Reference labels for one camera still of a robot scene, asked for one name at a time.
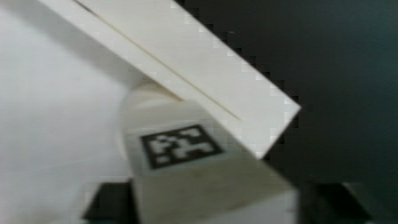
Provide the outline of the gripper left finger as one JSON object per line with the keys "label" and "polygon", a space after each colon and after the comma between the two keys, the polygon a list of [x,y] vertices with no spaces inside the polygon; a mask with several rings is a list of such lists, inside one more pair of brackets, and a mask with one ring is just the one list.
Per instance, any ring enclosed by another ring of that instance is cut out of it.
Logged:
{"label": "gripper left finger", "polygon": [[87,224],[135,224],[131,188],[126,183],[103,183],[85,213]]}

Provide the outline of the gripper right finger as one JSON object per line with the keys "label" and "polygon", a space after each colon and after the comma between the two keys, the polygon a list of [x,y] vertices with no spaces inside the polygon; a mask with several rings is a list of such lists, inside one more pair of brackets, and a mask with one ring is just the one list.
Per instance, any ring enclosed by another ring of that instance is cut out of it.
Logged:
{"label": "gripper right finger", "polygon": [[296,224],[367,224],[373,221],[341,183],[307,183],[298,195]]}

